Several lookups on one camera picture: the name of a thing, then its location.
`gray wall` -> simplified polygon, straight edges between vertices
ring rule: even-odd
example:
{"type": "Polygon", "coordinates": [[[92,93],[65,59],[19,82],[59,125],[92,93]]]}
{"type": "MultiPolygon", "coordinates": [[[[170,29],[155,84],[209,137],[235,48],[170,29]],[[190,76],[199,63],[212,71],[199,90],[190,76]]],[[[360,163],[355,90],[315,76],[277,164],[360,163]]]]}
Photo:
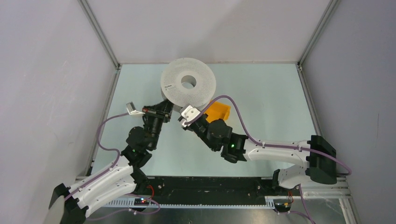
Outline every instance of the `gray wall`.
{"type": "Polygon", "coordinates": [[[354,171],[348,182],[367,224],[396,218],[395,12],[394,0],[341,1],[303,66],[324,136],[354,171]]]}
{"type": "Polygon", "coordinates": [[[1,2],[0,223],[42,223],[84,169],[113,74],[78,1],[1,2]]]}
{"type": "Polygon", "coordinates": [[[330,0],[89,0],[121,63],[296,62],[330,0]]]}

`yellow box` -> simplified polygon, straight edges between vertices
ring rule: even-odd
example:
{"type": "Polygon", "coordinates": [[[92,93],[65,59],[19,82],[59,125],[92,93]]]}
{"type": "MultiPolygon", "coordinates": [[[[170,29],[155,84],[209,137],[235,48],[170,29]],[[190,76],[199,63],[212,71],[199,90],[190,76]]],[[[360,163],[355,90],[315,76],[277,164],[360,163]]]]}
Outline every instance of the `yellow box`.
{"type": "Polygon", "coordinates": [[[230,110],[231,106],[216,101],[206,110],[205,113],[208,115],[206,120],[209,123],[218,119],[227,120],[230,116],[230,110]]]}

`purple cable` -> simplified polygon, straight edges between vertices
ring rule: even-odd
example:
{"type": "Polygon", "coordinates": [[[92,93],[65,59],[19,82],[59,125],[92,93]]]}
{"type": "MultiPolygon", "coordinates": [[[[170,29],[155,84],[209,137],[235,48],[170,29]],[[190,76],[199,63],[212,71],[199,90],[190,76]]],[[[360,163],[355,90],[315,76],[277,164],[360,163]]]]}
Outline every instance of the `purple cable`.
{"type": "MultiPolygon", "coordinates": [[[[141,212],[141,211],[135,211],[135,210],[134,210],[134,211],[133,211],[134,213],[136,212],[137,214],[151,215],[151,214],[157,213],[157,212],[161,209],[160,204],[159,204],[158,202],[154,201],[154,200],[151,199],[151,198],[145,198],[145,197],[142,197],[142,196],[139,196],[139,195],[134,195],[134,194],[125,194],[125,195],[134,196],[134,197],[137,197],[137,198],[144,198],[144,199],[146,199],[146,200],[149,200],[149,201],[153,202],[153,203],[156,204],[156,206],[157,206],[157,209],[156,209],[155,211],[151,211],[151,212],[141,212]]],[[[119,213],[119,212],[122,212],[122,211],[129,211],[129,209],[120,209],[120,210],[114,211],[114,212],[112,212],[112,213],[110,213],[110,214],[107,214],[107,215],[102,216],[102,217],[99,217],[99,218],[87,218],[86,220],[88,220],[88,221],[99,221],[99,220],[103,220],[103,219],[105,219],[105,218],[108,218],[108,217],[110,217],[110,216],[112,216],[112,215],[114,215],[114,214],[117,214],[117,213],[119,213]]]]}
{"type": "MultiPolygon", "coordinates": [[[[219,100],[219,99],[221,99],[221,98],[227,98],[227,99],[229,99],[229,100],[231,101],[231,103],[232,103],[232,104],[234,105],[234,107],[235,107],[236,113],[238,114],[238,118],[239,118],[240,124],[242,125],[242,128],[243,128],[243,130],[245,131],[247,137],[248,137],[253,143],[255,143],[256,145],[261,145],[262,142],[255,140],[255,139],[249,134],[248,130],[246,129],[245,123],[243,123],[242,116],[240,115],[239,109],[238,109],[238,107],[237,107],[235,101],[234,101],[231,97],[229,97],[229,96],[227,96],[227,95],[221,95],[221,96],[218,96],[218,97],[214,98],[214,99],[202,110],[202,112],[199,113],[199,115],[198,115],[196,118],[194,118],[194,119],[191,120],[190,122],[186,122],[185,124],[188,125],[188,124],[191,124],[191,123],[195,122],[196,120],[198,120],[198,118],[200,118],[203,114],[205,114],[206,110],[207,110],[214,102],[216,102],[217,100],[219,100]]],[[[284,146],[284,145],[274,145],[274,144],[264,144],[264,147],[299,149],[298,146],[284,146]]],[[[336,158],[334,158],[334,157],[332,157],[332,156],[330,156],[330,155],[328,155],[328,154],[326,154],[326,153],[323,153],[323,152],[320,152],[320,151],[318,151],[318,150],[311,149],[311,148],[305,148],[305,147],[302,147],[301,150],[308,151],[308,152],[312,152],[312,153],[317,153],[317,154],[319,154],[319,155],[322,155],[322,156],[324,156],[324,157],[327,157],[327,158],[333,160],[334,162],[338,163],[339,165],[341,165],[344,169],[346,169],[346,170],[348,171],[348,173],[346,173],[346,174],[340,174],[340,175],[348,176],[348,175],[351,175],[351,174],[352,174],[351,168],[349,168],[345,163],[343,163],[342,161],[340,161],[340,160],[338,160],[338,159],[336,159],[336,158]]]]}
{"type": "MultiPolygon", "coordinates": [[[[106,124],[106,122],[110,121],[111,119],[114,118],[119,118],[119,117],[123,117],[128,115],[128,113],[123,113],[123,114],[119,114],[119,115],[115,115],[112,117],[107,118],[106,120],[104,120],[98,127],[98,130],[96,132],[96,143],[98,144],[99,147],[101,147],[103,150],[106,151],[115,151],[117,153],[117,157],[115,158],[114,162],[112,163],[112,165],[110,166],[110,168],[113,168],[117,162],[118,159],[120,158],[120,151],[116,148],[105,148],[101,143],[100,143],[100,132],[102,131],[103,126],[106,124]]],[[[80,187],[76,188],[74,191],[72,191],[68,196],[66,196],[64,198],[65,201],[67,201],[67,199],[69,199],[71,196],[73,196],[73,194],[76,194],[78,192],[78,189],[80,188],[84,188],[86,187],[88,184],[94,182],[95,180],[99,179],[101,176],[103,176],[104,174],[106,174],[107,172],[109,172],[110,169],[105,169],[104,171],[102,171],[100,174],[98,174],[97,176],[95,176],[94,178],[90,179],[89,181],[85,182],[84,184],[82,184],[80,187]]]]}
{"type": "Polygon", "coordinates": [[[308,209],[307,209],[307,205],[306,205],[305,199],[304,199],[304,197],[303,197],[303,190],[301,190],[301,184],[299,184],[298,186],[299,186],[299,188],[300,188],[301,202],[303,203],[303,206],[304,206],[305,212],[307,213],[308,219],[311,221],[312,224],[315,224],[315,222],[314,222],[313,219],[312,219],[312,216],[310,215],[310,213],[309,213],[309,211],[308,211],[308,209]]]}
{"type": "Polygon", "coordinates": [[[306,214],[302,213],[302,212],[299,212],[299,211],[290,211],[290,213],[294,213],[294,214],[301,215],[301,216],[307,218],[308,220],[310,220],[309,217],[308,217],[306,214]]]}

